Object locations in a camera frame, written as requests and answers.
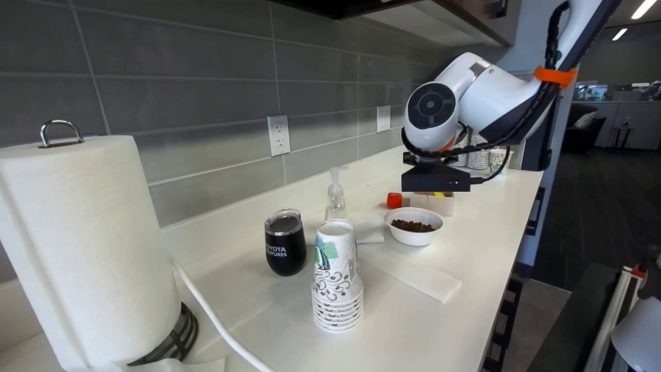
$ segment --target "gray tile backsplash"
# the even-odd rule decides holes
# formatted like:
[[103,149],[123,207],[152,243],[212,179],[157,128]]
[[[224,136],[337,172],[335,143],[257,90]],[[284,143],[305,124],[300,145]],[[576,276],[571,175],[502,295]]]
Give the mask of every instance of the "gray tile backsplash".
[[[51,118],[131,134],[161,226],[398,146],[412,87],[449,53],[266,0],[49,3],[0,11],[0,146],[37,141]],[[377,134],[379,105],[392,129]],[[292,152],[271,158],[280,114]],[[0,283],[13,277],[0,248]]]

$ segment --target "outlet cover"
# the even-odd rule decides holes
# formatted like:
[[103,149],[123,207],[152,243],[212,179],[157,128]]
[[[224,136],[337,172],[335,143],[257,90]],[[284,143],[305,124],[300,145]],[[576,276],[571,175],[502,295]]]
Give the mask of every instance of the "outlet cover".
[[376,132],[390,129],[390,106],[378,106],[376,108]]
[[268,116],[268,139],[271,143],[271,156],[290,152],[289,121],[287,115]]

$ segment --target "black cable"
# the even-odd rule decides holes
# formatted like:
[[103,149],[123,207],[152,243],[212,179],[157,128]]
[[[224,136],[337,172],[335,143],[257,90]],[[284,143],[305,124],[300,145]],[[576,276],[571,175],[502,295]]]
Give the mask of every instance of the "black cable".
[[[565,1],[561,3],[557,8],[555,8],[553,14],[551,14],[551,18],[549,19],[549,28],[547,33],[547,43],[546,43],[545,63],[544,63],[544,67],[547,69],[554,70],[556,63],[558,62],[558,59],[561,56],[560,53],[558,52],[560,18],[567,9],[569,9],[569,2]],[[462,148],[453,148],[450,150],[445,150],[443,152],[430,152],[430,151],[421,150],[413,146],[413,144],[409,142],[404,128],[402,128],[402,142],[406,146],[407,150],[410,151],[412,154],[420,158],[427,158],[427,159],[442,159],[448,156],[459,156],[463,154],[470,154],[471,152],[489,150],[491,148],[504,144],[507,140],[509,140],[511,137],[517,134],[518,131],[521,130],[521,128],[524,127],[524,124],[528,122],[530,116],[536,112],[538,106],[542,102],[544,102],[544,100],[547,98],[547,95],[554,84],[559,85],[557,83],[549,83],[547,81],[542,81],[541,85],[539,86],[539,89],[537,90],[537,93],[533,97],[533,100],[530,103],[530,106],[526,109],[525,113],[519,118],[519,120],[517,120],[516,124],[513,125],[513,127],[511,127],[509,131],[507,131],[507,133],[505,133],[499,139],[497,139],[492,143],[482,142],[480,144],[468,145]]]
[[494,177],[496,177],[497,175],[499,175],[500,172],[502,172],[502,170],[505,169],[505,167],[507,166],[507,161],[509,159],[510,159],[510,147],[507,146],[507,151],[505,152],[505,158],[502,160],[502,164],[500,164],[500,167],[498,167],[498,169],[492,175],[488,176],[487,178],[472,177],[471,178],[471,185],[479,185],[480,183],[487,182],[487,181],[493,179]]

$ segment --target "orange strap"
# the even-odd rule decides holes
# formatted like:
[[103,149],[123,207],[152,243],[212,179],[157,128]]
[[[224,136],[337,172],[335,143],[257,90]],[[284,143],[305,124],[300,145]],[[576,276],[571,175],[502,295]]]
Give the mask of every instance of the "orange strap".
[[558,70],[549,70],[547,68],[538,66],[533,75],[541,81],[558,83],[560,84],[560,89],[565,89],[572,83],[572,81],[574,81],[574,77],[576,76],[577,71],[577,69],[572,68],[568,72],[562,72]]

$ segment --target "soap dispenser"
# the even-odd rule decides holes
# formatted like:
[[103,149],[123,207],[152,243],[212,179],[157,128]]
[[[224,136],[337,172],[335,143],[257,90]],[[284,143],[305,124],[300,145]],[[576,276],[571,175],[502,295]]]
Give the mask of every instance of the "soap dispenser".
[[329,186],[326,202],[325,220],[333,218],[346,218],[346,203],[344,202],[344,189],[340,185],[340,171],[348,167],[332,167],[330,169],[331,185]]

